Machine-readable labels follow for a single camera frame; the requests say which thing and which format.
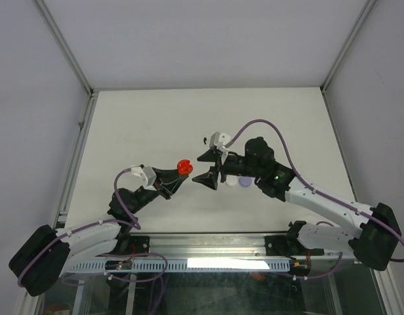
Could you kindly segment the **white earbud charging case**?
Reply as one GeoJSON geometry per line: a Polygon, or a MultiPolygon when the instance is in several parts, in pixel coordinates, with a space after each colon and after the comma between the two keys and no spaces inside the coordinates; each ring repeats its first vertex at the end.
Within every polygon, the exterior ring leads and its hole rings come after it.
{"type": "Polygon", "coordinates": [[[239,183],[239,179],[237,177],[232,177],[232,176],[227,177],[227,179],[225,181],[226,186],[229,188],[236,187],[238,185],[238,183],[239,183]]]}

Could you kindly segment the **purple earbud charging case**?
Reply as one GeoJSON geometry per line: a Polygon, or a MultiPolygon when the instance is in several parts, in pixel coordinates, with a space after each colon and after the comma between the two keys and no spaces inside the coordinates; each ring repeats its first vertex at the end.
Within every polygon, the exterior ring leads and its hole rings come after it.
{"type": "Polygon", "coordinates": [[[251,177],[239,177],[238,182],[241,187],[248,188],[253,183],[253,180],[251,177]]]}

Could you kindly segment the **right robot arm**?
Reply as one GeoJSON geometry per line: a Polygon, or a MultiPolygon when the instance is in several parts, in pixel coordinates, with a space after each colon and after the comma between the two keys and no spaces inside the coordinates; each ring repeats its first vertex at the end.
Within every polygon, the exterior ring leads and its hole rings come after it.
{"type": "Polygon", "coordinates": [[[229,151],[220,140],[198,161],[212,166],[193,182],[217,190],[228,177],[249,177],[263,194],[282,202],[306,208],[332,221],[334,226],[314,226],[302,220],[291,224],[285,245],[293,254],[305,249],[332,249],[352,254],[374,270],[383,271],[401,238],[392,208],[384,203],[373,207],[338,197],[307,182],[294,169],[275,160],[274,151],[260,136],[248,140],[240,156],[229,151]]]}

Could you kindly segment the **orange earbud charging case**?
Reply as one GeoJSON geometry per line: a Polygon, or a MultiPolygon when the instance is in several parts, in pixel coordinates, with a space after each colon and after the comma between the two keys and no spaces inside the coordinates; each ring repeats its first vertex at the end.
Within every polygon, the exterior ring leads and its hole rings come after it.
{"type": "Polygon", "coordinates": [[[193,165],[188,159],[182,159],[177,163],[177,171],[180,176],[190,175],[193,171],[193,165]]]}

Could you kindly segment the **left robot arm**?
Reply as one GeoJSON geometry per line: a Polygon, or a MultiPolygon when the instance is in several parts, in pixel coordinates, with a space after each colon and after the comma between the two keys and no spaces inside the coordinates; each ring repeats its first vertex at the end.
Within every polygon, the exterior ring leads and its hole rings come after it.
{"type": "Polygon", "coordinates": [[[175,169],[163,170],[138,165],[122,170],[115,178],[106,215],[83,226],[53,229],[40,226],[9,261],[17,284],[32,296],[50,289],[67,270],[93,257],[133,255],[131,230],[140,230],[137,212],[157,198],[169,200],[188,179],[193,167],[184,161],[175,169]],[[127,173],[138,177],[132,191],[117,181],[127,173]]]}

